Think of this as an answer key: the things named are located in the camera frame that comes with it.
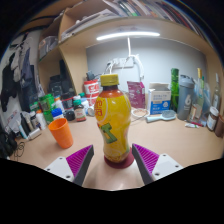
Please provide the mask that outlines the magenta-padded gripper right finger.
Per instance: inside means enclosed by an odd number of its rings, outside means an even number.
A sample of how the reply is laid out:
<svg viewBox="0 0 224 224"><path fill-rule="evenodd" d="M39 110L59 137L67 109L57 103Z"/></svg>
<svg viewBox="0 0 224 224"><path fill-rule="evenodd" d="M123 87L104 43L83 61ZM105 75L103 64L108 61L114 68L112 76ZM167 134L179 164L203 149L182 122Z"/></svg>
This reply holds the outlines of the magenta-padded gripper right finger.
<svg viewBox="0 0 224 224"><path fill-rule="evenodd" d="M138 144L132 145L132 154L145 185L182 169L168 154L157 154Z"/></svg>

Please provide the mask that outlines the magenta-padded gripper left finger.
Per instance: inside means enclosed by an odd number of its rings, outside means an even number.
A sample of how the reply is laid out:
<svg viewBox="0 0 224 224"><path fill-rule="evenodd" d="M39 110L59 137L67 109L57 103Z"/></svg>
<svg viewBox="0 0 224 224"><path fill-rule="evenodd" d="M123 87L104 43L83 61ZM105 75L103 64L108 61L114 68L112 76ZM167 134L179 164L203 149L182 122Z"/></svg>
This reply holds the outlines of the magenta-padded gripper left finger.
<svg viewBox="0 0 224 224"><path fill-rule="evenodd" d="M81 186L93 155L94 147L89 145L68 157L58 157L45 168L45 171Z"/></svg>

